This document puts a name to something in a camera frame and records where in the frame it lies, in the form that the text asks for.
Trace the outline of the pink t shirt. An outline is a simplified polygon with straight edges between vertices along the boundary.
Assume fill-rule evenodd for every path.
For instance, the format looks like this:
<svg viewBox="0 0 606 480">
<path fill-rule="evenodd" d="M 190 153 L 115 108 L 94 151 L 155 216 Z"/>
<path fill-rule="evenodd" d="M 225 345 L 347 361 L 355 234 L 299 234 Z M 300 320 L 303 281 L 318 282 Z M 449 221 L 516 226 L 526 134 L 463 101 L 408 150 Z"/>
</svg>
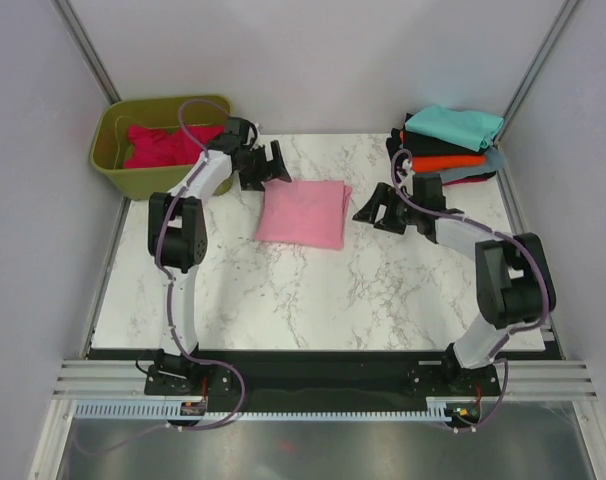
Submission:
<svg viewBox="0 0 606 480">
<path fill-rule="evenodd" d="M 341 250 L 351 193 L 343 181 L 272 180 L 265 185 L 254 239 Z"/>
</svg>

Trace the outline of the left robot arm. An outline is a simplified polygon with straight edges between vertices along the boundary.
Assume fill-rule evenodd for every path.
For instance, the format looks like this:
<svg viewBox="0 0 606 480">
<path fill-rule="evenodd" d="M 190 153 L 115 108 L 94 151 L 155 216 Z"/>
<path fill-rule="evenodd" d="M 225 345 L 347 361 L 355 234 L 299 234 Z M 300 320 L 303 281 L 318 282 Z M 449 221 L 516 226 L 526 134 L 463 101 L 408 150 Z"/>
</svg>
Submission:
<svg viewBox="0 0 606 480">
<path fill-rule="evenodd" d="M 168 382 L 181 393 L 194 392 L 203 378 L 201 367 L 190 360 L 196 358 L 199 346 L 196 276 L 208 249 L 204 206 L 233 174 L 245 191 L 262 191 L 271 180 L 292 181 L 276 140 L 267 147 L 209 149 L 175 187 L 152 194 L 148 202 L 148 251 L 166 287 L 167 326 L 160 349 L 173 363 Z"/>
</svg>

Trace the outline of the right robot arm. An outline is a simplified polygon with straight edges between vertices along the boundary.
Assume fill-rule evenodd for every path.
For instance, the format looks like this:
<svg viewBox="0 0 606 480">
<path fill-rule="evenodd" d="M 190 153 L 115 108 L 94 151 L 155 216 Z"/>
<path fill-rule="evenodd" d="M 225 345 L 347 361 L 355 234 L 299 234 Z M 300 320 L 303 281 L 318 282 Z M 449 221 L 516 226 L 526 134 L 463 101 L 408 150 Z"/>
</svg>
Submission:
<svg viewBox="0 0 606 480">
<path fill-rule="evenodd" d="M 444 354 L 441 381 L 450 392 L 466 392 L 477 369 L 491 365 L 510 336 L 536 329 L 555 307 L 555 293 L 540 238 L 511 237 L 449 209 L 438 175 L 418 175 L 412 192 L 378 183 L 354 214 L 356 222 L 402 235 L 414 227 L 430 242 L 472 260 L 479 313 Z"/>
</svg>

